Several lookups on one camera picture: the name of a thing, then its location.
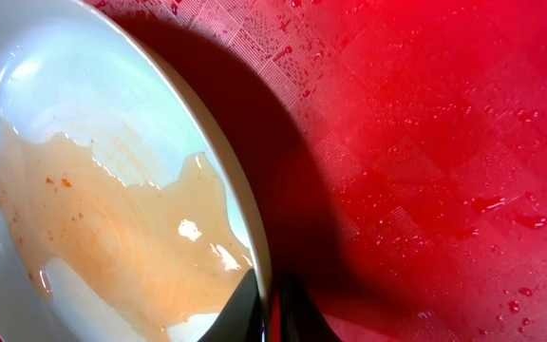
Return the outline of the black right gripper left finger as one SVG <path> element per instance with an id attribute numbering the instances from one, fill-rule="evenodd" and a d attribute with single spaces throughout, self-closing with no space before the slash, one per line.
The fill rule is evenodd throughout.
<path id="1" fill-rule="evenodd" d="M 251 269 L 198 342 L 261 342 L 263 325 L 255 271 Z"/>

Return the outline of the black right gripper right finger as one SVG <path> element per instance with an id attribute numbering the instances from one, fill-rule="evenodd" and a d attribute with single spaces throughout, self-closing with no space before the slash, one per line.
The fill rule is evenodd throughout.
<path id="1" fill-rule="evenodd" d="M 275 289 L 270 319 L 273 342 L 341 341 L 296 275 L 283 275 Z"/>

